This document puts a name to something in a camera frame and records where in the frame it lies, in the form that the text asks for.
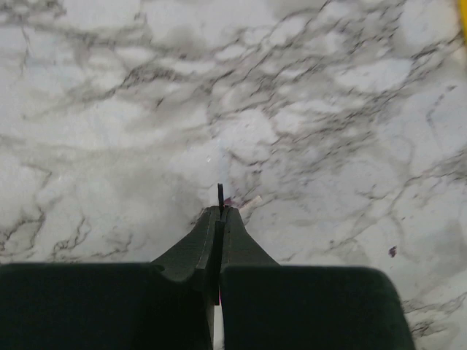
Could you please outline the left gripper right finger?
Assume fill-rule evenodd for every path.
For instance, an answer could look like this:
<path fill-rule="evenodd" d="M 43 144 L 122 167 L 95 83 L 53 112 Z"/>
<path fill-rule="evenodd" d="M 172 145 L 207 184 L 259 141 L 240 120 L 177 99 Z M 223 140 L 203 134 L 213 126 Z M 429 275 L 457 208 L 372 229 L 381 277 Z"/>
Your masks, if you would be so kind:
<path fill-rule="evenodd" d="M 220 302 L 227 349 L 413 349 L 401 300 L 381 271 L 280 265 L 226 209 Z"/>

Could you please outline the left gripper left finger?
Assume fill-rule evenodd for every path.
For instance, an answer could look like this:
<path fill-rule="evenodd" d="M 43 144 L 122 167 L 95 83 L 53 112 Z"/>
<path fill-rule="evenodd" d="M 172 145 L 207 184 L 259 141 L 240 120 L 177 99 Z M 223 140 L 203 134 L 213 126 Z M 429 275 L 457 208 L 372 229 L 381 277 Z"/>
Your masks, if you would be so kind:
<path fill-rule="evenodd" d="M 220 210 L 151 262 L 1 267 L 3 349 L 211 349 Z"/>

